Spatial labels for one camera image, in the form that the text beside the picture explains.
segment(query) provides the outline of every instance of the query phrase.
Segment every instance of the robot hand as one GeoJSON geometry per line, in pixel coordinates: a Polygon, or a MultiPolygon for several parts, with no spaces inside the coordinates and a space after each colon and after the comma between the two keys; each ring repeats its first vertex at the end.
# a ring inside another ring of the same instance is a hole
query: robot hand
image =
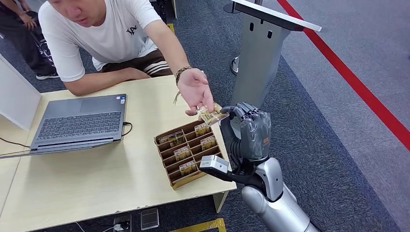
{"type": "Polygon", "coordinates": [[[271,126],[269,113],[246,102],[223,107],[221,113],[229,113],[229,117],[221,121],[220,127],[233,159],[254,162],[268,157],[271,126]],[[234,118],[240,123],[241,139],[237,138],[232,129],[230,121],[234,118]]]}
{"type": "Polygon", "coordinates": [[[223,107],[221,113],[229,113],[229,117],[220,122],[220,128],[236,169],[228,171],[228,162],[215,156],[202,157],[199,169],[225,181],[257,186],[265,192],[265,184],[256,172],[257,166],[269,159],[269,113],[245,102],[223,107]],[[241,139],[231,126],[234,118],[240,121],[241,139]]]}

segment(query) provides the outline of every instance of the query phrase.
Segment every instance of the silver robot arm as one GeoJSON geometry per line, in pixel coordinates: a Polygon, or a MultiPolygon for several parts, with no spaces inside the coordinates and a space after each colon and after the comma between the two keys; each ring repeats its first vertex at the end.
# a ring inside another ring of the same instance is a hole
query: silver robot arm
{"type": "Polygon", "coordinates": [[[232,172],[229,163],[217,156],[202,157],[199,169],[224,181],[244,184],[242,199],[271,232],[319,232],[297,204],[282,179],[277,159],[268,155],[270,115],[245,102],[224,107],[230,117],[221,124],[222,136],[231,159],[237,165],[232,172]],[[231,127],[234,117],[241,121],[241,139],[231,127]]]}

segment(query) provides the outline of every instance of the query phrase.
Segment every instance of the red line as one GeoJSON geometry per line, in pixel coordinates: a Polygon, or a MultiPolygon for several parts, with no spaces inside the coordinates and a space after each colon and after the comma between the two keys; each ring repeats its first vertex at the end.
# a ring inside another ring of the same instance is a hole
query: red line
{"type": "MultiPolygon", "coordinates": [[[[298,12],[286,1],[278,0],[283,9],[295,18],[303,18],[298,12]]],[[[401,143],[410,151],[410,131],[377,99],[377,97],[357,78],[357,76],[346,66],[345,63],[332,51],[332,49],[311,30],[305,29],[304,33],[315,44],[326,59],[333,65],[345,81],[353,88],[360,98],[371,108],[371,110],[380,118],[387,128],[401,141],[401,143]]]]}

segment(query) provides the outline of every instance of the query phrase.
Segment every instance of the card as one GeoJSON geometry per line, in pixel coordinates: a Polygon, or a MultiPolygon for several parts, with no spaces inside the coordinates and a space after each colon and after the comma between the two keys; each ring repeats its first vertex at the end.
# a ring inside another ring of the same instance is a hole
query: card
{"type": "Polygon", "coordinates": [[[221,113],[220,110],[222,107],[214,102],[214,111],[212,113],[208,112],[208,107],[204,105],[201,107],[197,112],[202,120],[208,125],[212,126],[213,124],[223,120],[224,118],[228,117],[228,113],[221,113]]]}
{"type": "Polygon", "coordinates": [[[195,126],[196,137],[199,137],[209,132],[211,132],[211,128],[206,123],[202,123],[201,125],[195,126]]]}
{"type": "Polygon", "coordinates": [[[185,142],[184,133],[182,132],[182,130],[180,130],[178,132],[170,134],[168,136],[168,141],[171,147],[183,144],[185,142]]]}
{"type": "Polygon", "coordinates": [[[179,171],[181,172],[181,176],[187,176],[196,171],[195,161],[190,161],[188,163],[184,163],[179,166],[179,171]]]}
{"type": "Polygon", "coordinates": [[[201,140],[201,147],[203,151],[210,149],[211,147],[216,145],[217,140],[215,139],[215,136],[207,137],[201,140]]]}
{"type": "Polygon", "coordinates": [[[159,139],[160,144],[166,143],[168,141],[168,135],[159,139]]]}
{"type": "Polygon", "coordinates": [[[176,161],[183,160],[183,159],[191,156],[190,147],[185,146],[183,148],[175,150],[174,155],[175,155],[176,161]]]}

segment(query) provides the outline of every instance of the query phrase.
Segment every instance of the black shoe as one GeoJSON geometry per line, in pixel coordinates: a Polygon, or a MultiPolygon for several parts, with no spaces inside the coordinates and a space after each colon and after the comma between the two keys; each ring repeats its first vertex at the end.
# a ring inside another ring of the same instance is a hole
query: black shoe
{"type": "Polygon", "coordinates": [[[47,75],[37,74],[36,78],[39,79],[39,80],[45,80],[45,79],[48,79],[48,78],[60,78],[60,77],[57,73],[52,73],[52,74],[47,74],[47,75]]]}

